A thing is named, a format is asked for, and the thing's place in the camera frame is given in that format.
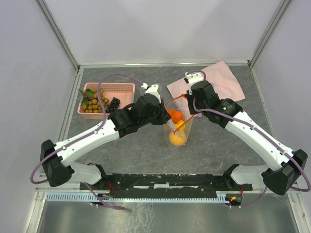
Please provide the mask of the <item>orange persimmon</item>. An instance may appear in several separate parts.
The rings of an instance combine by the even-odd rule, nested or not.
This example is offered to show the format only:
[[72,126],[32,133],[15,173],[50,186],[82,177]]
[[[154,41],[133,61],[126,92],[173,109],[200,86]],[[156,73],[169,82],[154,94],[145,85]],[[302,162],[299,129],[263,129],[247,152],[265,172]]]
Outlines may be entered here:
[[173,123],[178,123],[180,120],[183,119],[183,114],[182,112],[175,110],[175,109],[168,109],[167,112],[171,116],[171,119]]

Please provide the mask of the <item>yellow orange fruit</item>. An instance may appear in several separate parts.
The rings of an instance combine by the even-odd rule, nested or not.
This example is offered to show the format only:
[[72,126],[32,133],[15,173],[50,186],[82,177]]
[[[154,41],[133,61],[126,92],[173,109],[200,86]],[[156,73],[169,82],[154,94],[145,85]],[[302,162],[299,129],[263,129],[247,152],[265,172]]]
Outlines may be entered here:
[[186,124],[183,120],[179,120],[178,122],[174,123],[174,126],[176,127],[178,131],[185,130],[186,128]]

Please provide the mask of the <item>clear zip top bag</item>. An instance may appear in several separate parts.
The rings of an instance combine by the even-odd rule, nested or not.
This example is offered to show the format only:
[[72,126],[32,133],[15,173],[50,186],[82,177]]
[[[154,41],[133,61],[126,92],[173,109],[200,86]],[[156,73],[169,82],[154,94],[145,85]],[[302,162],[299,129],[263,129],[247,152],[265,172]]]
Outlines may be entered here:
[[164,137],[169,149],[175,150],[186,144],[195,115],[190,114],[184,94],[168,101],[165,106],[171,120],[164,126]]

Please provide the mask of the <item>yellow peach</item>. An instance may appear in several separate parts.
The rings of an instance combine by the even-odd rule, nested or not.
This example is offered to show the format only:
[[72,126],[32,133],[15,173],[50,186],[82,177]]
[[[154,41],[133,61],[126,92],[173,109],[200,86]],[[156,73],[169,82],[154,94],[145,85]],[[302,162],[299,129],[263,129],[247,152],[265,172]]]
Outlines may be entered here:
[[187,141],[187,136],[184,131],[170,132],[169,141],[175,146],[181,146]]

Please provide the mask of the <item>brown longan bunch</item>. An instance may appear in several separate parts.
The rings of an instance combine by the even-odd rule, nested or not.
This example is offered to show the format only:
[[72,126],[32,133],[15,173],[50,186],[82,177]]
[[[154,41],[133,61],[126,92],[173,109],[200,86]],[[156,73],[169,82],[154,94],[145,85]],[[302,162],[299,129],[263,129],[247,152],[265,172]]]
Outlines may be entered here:
[[100,89],[99,95],[97,95],[96,90],[86,89],[78,90],[82,95],[82,100],[78,112],[80,113],[103,113],[103,109],[109,103],[109,99],[106,98],[103,93],[104,91]]

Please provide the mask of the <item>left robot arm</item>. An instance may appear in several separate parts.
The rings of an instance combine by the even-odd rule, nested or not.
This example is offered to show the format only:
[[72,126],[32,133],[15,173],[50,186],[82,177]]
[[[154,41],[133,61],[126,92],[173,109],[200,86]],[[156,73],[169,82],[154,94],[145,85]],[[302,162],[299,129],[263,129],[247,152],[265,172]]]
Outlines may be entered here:
[[65,141],[53,143],[46,140],[41,144],[40,160],[51,187],[67,182],[80,182],[103,189],[107,175],[101,165],[84,165],[77,159],[91,150],[111,141],[118,140],[147,125],[164,125],[171,119],[163,100],[145,94],[135,102],[111,113],[100,124]]

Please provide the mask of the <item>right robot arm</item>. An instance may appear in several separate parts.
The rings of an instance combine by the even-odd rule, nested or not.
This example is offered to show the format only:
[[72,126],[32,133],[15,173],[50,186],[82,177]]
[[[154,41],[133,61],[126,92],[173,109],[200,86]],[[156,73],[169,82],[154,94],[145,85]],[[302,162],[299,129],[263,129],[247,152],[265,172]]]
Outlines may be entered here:
[[186,98],[192,115],[201,113],[210,122],[234,134],[265,162],[263,166],[234,165],[223,177],[223,184],[234,190],[240,184],[265,185],[278,195],[289,189],[309,192],[311,183],[304,172],[308,155],[285,146],[263,130],[232,99],[220,99],[212,85],[203,78],[185,78]]

